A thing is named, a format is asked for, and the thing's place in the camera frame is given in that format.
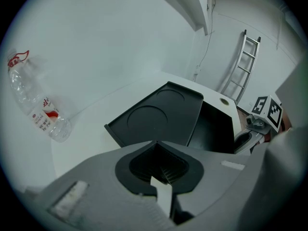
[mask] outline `plastic water bottle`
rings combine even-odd
[[[70,135],[72,127],[68,119],[44,95],[33,71],[25,64],[29,51],[8,55],[8,71],[14,98],[21,110],[44,133],[57,142],[64,142]]]

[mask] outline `white wall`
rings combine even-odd
[[[209,18],[208,18],[208,14],[207,14],[207,0],[199,0],[199,3],[201,3],[201,8],[202,8],[202,13],[203,13],[203,17],[205,20],[204,23],[204,31],[205,34],[208,35],[210,32],[210,24],[209,24]]]
[[[213,34],[197,83],[221,91],[234,67],[245,29],[249,37],[261,37],[255,70],[239,103],[241,108],[249,111],[257,96],[270,94],[277,98],[276,89],[300,60],[304,45],[297,34],[283,23],[280,46],[276,50],[279,18],[278,9],[274,6],[262,0],[216,0]],[[209,35],[204,37],[196,33],[193,48],[197,50],[192,51],[187,78],[192,79],[195,66],[204,56],[208,39]],[[241,61],[240,65],[248,67],[245,61]],[[244,81],[239,70],[235,80],[241,83]],[[234,92],[234,86],[230,85],[226,93],[236,98],[239,90],[238,87]]]
[[[14,187],[46,185],[54,179],[54,169],[50,140],[11,98],[8,49],[30,50],[47,95],[73,117],[162,68],[184,76],[193,37],[193,29],[164,0],[28,0],[0,56],[1,155]]]

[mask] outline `cable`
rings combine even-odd
[[[200,64],[199,64],[199,66],[201,66],[201,63],[202,63],[203,59],[205,58],[205,56],[206,56],[206,54],[207,54],[208,46],[210,45],[210,41],[211,41],[211,37],[212,37],[212,32],[213,32],[213,10],[214,10],[215,5],[216,5],[216,0],[214,0],[214,1],[215,1],[215,3],[214,3],[214,5],[213,5],[212,14],[211,14],[211,17],[212,17],[212,18],[211,18],[211,34],[210,34],[210,38],[209,38],[209,40],[208,40],[206,52],[205,52],[205,54],[204,54],[204,56],[203,56],[203,58],[202,58],[202,60],[201,60],[201,62],[200,62]],[[195,76],[194,76],[194,78],[193,78],[193,81],[194,81],[194,82],[196,82],[197,75],[198,75],[198,74],[195,74]]]

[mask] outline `gray panel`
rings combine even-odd
[[[147,145],[143,142],[93,156],[47,187],[36,202],[48,209],[78,181],[90,186],[68,220],[81,230],[164,230],[173,222],[156,204],[155,197],[134,195],[118,180],[115,166],[124,155]]]
[[[249,159],[249,156],[200,151],[170,142],[164,143],[194,157],[203,165],[204,175],[196,188],[190,193],[178,195],[182,210],[189,211],[195,216],[218,200],[241,172],[241,170],[223,166],[222,161],[246,165]]]
[[[308,127],[255,147],[234,184],[210,208],[175,227],[178,231],[259,230],[288,200],[305,176]]]

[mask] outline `white countertop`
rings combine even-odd
[[[120,148],[104,125],[168,81],[203,94],[204,101],[232,117],[234,135],[241,131],[236,106],[231,99],[190,80],[158,72],[112,92],[71,119],[70,137],[63,143],[51,142],[56,176],[60,177],[91,156]],[[229,105],[224,105],[220,98],[226,99]]]

